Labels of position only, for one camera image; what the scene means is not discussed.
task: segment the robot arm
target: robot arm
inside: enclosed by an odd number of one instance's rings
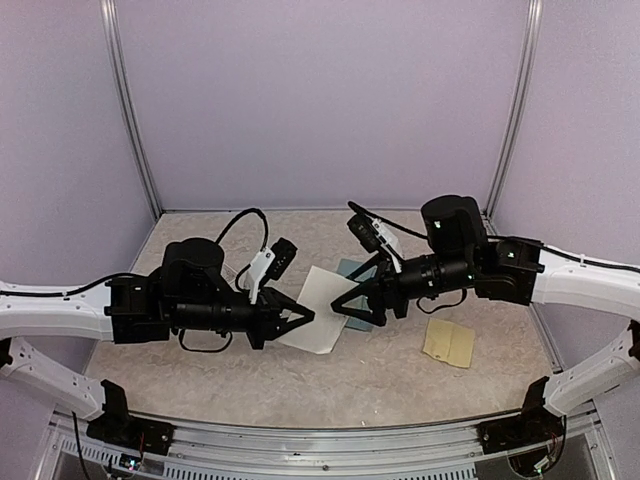
[[[114,343],[165,341],[183,330],[246,333],[254,349],[309,323],[314,313],[265,287],[278,279],[296,248],[280,239],[273,258],[248,292],[222,278],[224,252],[207,239],[167,246],[149,276],[122,274],[86,287],[30,287],[0,282],[0,376],[29,384],[88,420],[87,435],[166,455],[173,426],[129,414],[124,390],[74,372],[33,348],[32,335],[72,336]],[[290,320],[285,312],[296,314]]]
[[[356,216],[375,217],[362,207],[354,211]],[[381,255],[377,264],[367,265],[377,267],[375,277],[337,298],[331,305],[334,311],[384,326],[386,309],[402,318],[409,300],[473,288],[478,297],[489,300],[561,303],[640,319],[639,267],[564,252],[530,239],[489,237],[470,197],[439,197],[425,204],[421,213],[434,253],[405,260],[401,272],[390,267],[388,255]],[[365,245],[359,231],[352,232]],[[345,307],[360,295],[367,298],[369,310]],[[483,448],[493,453],[547,440],[551,434],[560,436],[560,417],[638,375],[640,324],[632,320],[590,358],[534,382],[516,419],[482,424]]]

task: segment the light blue cloth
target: light blue cloth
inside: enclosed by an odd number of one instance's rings
[[[348,258],[343,258],[340,260],[340,265],[338,265],[338,271],[336,272],[338,275],[342,275],[343,277],[348,276],[351,272],[355,271],[362,265],[362,262],[357,262],[355,260],[350,260]],[[358,278],[357,281],[362,282],[368,278],[371,278],[375,275],[376,269],[375,267],[364,272]],[[351,302],[347,303],[348,307],[358,308],[360,310],[368,310],[367,308],[367,300],[364,297],[355,298]],[[373,330],[373,325],[369,322],[365,322],[364,320],[360,320],[359,318],[349,317],[347,320],[347,324],[345,325],[347,328],[352,328],[354,330],[359,330],[361,332],[370,332]]]

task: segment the black cable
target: black cable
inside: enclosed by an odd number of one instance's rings
[[[99,278],[98,280],[94,280],[91,283],[88,283],[82,287],[78,287],[74,290],[69,290],[66,292],[14,292],[12,290],[0,290],[0,295],[5,295],[7,297],[35,297],[35,298],[59,298],[59,297],[70,297],[72,295],[78,295],[79,293],[86,292],[87,290],[92,289],[100,285],[101,283],[108,282],[109,280],[113,280],[114,278],[121,277],[131,277],[131,278],[144,278],[143,275],[136,275],[135,273],[112,273],[111,275],[107,275],[105,277]]]
[[[391,254],[398,259],[398,262],[400,262],[400,265],[404,265],[404,258],[402,258],[400,254],[391,245],[389,245],[388,243],[385,243],[384,246],[387,247],[391,252]]]
[[[395,228],[397,230],[400,230],[401,232],[407,233],[409,235],[413,235],[414,237],[418,237],[418,238],[421,238],[423,240],[429,240],[429,237],[427,235],[425,235],[424,233],[416,232],[415,230],[411,230],[410,228],[407,228],[407,227],[405,227],[403,225],[400,225],[399,223],[396,223],[396,222],[394,222],[392,220],[389,220],[388,218],[381,217],[380,215],[378,215],[376,213],[373,213],[373,212],[370,212],[369,210],[367,210],[366,208],[358,205],[355,202],[349,201],[349,202],[347,202],[347,205],[349,206],[349,208],[351,210],[353,210],[355,213],[357,213],[359,215],[366,215],[367,217],[370,217],[370,218],[378,218],[378,219],[380,219],[380,221],[386,223],[387,225],[389,225],[389,226],[391,226],[391,227],[393,227],[393,228]]]
[[[216,238],[216,243],[219,244],[222,241],[222,239],[227,235],[227,233],[229,233],[229,230],[231,230],[231,228],[238,222],[238,220],[252,213],[260,217],[260,220],[262,220],[262,224],[264,225],[264,237],[262,239],[262,247],[260,247],[260,250],[264,250],[267,247],[267,242],[269,241],[269,223],[267,222],[267,217],[264,212],[259,208],[254,207],[247,208],[246,210],[241,211],[239,214],[233,217],[231,221],[227,223],[227,225],[222,229],[222,232],[220,232],[218,238]]]
[[[462,296],[460,297],[460,301],[458,303],[452,303],[452,304],[448,304],[448,305],[438,305],[436,308],[434,308],[433,310],[425,310],[424,307],[422,305],[420,305],[420,302],[422,300],[424,300],[427,297],[420,297],[417,301],[416,301],[416,306],[418,307],[418,309],[426,314],[426,315],[431,315],[432,313],[437,312],[438,310],[442,310],[444,308],[453,308],[453,307],[457,307],[458,305],[461,305],[462,302],[464,302],[467,299],[467,289],[464,288],[462,289]]]
[[[553,458],[553,462],[551,462],[549,464],[549,467],[547,469],[542,469],[542,471],[540,473],[538,473],[537,471],[534,470],[529,475],[517,472],[514,469],[513,464],[511,463],[511,460],[513,458],[517,457],[517,455],[516,455],[514,457],[507,457],[507,462],[509,463],[509,466],[511,467],[511,470],[513,471],[513,473],[515,473],[516,475],[518,475],[521,478],[541,478],[541,475],[546,475],[553,468],[555,468],[555,466],[560,462],[560,457],[562,457],[562,453],[564,452],[564,446],[567,443],[567,417],[564,416],[564,417],[562,417],[562,419],[563,419],[563,422],[562,422],[562,443],[560,444],[560,450],[558,451],[558,455],[556,455],[555,457],[550,457],[550,458]],[[548,452],[545,455],[545,457],[549,457],[552,453],[553,453],[553,451]]]
[[[558,452],[558,455],[554,458],[553,463],[549,466],[549,468],[547,468],[546,470],[544,470],[542,473],[546,474],[547,472],[549,472],[552,468],[554,468],[559,462],[560,462],[560,457],[562,457],[562,453],[564,452],[564,446],[567,443],[567,417],[566,415],[564,417],[562,417],[563,422],[562,422],[562,445],[560,445],[560,451]]]
[[[248,292],[249,290],[247,290],[246,288],[242,288],[240,286],[240,277],[247,271],[249,270],[249,267],[251,267],[251,264],[246,265],[245,267],[242,267],[242,269],[236,274],[236,279],[235,279],[235,284],[236,284],[236,290],[238,290],[239,292]]]
[[[222,239],[227,235],[227,233],[229,233],[229,230],[231,230],[231,228],[238,222],[238,220],[240,220],[241,218],[251,213],[257,215],[258,217],[260,217],[260,220],[262,220],[262,225],[264,226],[264,236],[262,237],[262,246],[260,247],[260,250],[264,250],[267,247],[267,243],[269,242],[269,222],[267,221],[267,217],[264,214],[264,212],[259,208],[254,208],[254,207],[247,208],[246,210],[241,211],[239,214],[233,217],[231,221],[227,223],[227,225],[222,229],[222,231],[220,232],[220,235],[218,235],[218,238],[216,238],[216,243],[220,244]],[[249,270],[250,267],[251,267],[251,264],[243,267],[236,274],[235,284],[236,284],[236,290],[238,290],[239,292],[248,291],[240,286],[240,277],[242,276],[243,273]]]
[[[221,353],[224,352],[227,348],[229,348],[229,345],[231,345],[231,341],[233,340],[233,332],[228,332],[229,333],[229,340],[227,340],[227,343],[224,344],[224,346],[217,348],[217,349],[213,349],[213,350],[201,350],[199,348],[189,348],[184,344],[184,334],[185,334],[186,330],[180,330],[178,332],[178,342],[180,343],[180,346],[182,347],[183,350],[186,350],[187,352],[194,352],[194,353]]]
[[[522,238],[522,237],[515,237],[515,236],[502,236],[502,235],[489,235],[488,237],[490,240],[513,240],[513,241],[517,241],[517,242],[521,242],[524,243],[525,245],[531,245],[532,247],[538,247],[541,250],[544,250],[545,252],[549,252],[552,253],[554,255],[557,255],[558,257],[567,259],[567,260],[571,260],[573,262],[579,262],[579,263],[584,263],[585,265],[591,265],[592,267],[601,267],[601,268],[608,268],[610,270],[624,270],[624,271],[628,271],[628,272],[633,272],[633,273],[638,273],[640,274],[640,268],[638,267],[634,267],[633,265],[616,265],[613,263],[606,263],[606,262],[598,262],[596,260],[589,260],[588,258],[582,259],[581,257],[578,257],[576,255],[571,255],[569,253],[565,253],[561,250],[557,250],[553,247],[549,247],[547,245],[540,245],[540,242],[538,242],[537,240],[533,240],[531,238]]]
[[[89,476],[89,472],[87,471],[87,466],[84,463],[84,457],[82,456],[82,448],[80,447],[80,433],[78,432],[78,417],[76,416],[76,412],[71,412],[73,416],[73,429],[76,433],[76,449],[78,450],[78,459],[80,460],[80,467],[82,468],[82,473],[84,473],[84,477],[87,480],[91,480]]]

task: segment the speckled surface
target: speckled surface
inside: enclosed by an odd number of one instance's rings
[[[423,231],[418,212],[385,212]],[[231,219],[226,213],[164,215],[140,255],[135,271],[148,274],[171,241],[215,238]],[[347,211],[269,212],[270,244],[280,236],[298,255],[275,284],[297,298],[311,265],[335,271],[341,257],[365,260],[346,227]],[[399,233],[405,256],[428,252],[426,242]],[[240,269],[262,238],[259,220],[248,217],[222,246],[226,262]],[[457,301],[458,294],[439,302]],[[521,405],[527,386],[550,373],[549,362],[524,307],[489,302],[473,294],[461,306],[438,312],[476,331],[471,368],[459,369],[422,353],[428,318],[412,305],[406,319],[389,315],[372,333],[343,331],[334,351],[314,355],[272,342],[253,351],[237,335],[224,353],[206,355],[169,342],[102,343],[88,374],[125,388],[130,408],[191,420],[274,427],[404,425],[494,413]],[[203,348],[219,337],[190,333]]]

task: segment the yellow paper tag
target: yellow paper tag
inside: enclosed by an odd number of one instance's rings
[[[454,367],[469,368],[476,333],[467,327],[432,318],[423,352]]]

